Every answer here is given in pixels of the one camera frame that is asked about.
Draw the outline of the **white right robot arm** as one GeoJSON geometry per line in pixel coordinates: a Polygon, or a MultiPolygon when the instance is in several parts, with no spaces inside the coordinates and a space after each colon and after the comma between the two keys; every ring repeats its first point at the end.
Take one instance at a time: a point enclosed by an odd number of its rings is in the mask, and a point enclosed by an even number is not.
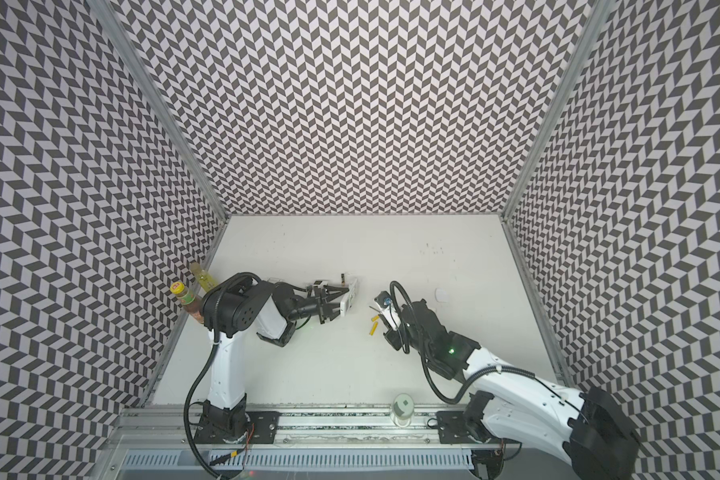
{"type": "Polygon", "coordinates": [[[426,301],[397,281],[374,299],[397,351],[415,352],[443,403],[467,403],[463,418],[476,441],[512,441],[568,464],[581,479],[629,479],[641,438],[614,396],[547,381],[477,341],[447,330],[426,301]]]}

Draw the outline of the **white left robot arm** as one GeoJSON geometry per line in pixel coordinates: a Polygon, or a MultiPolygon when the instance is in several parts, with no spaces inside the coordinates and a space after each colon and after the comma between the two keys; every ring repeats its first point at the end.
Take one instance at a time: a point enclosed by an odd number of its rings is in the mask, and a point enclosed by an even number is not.
{"type": "Polygon", "coordinates": [[[356,279],[343,279],[297,287],[240,272],[212,288],[198,304],[212,347],[184,402],[187,437],[199,444],[238,444],[260,425],[275,428],[276,413],[259,421],[247,412],[249,330],[268,344],[284,347],[311,319],[325,324],[346,316],[358,286],[356,279]]]}

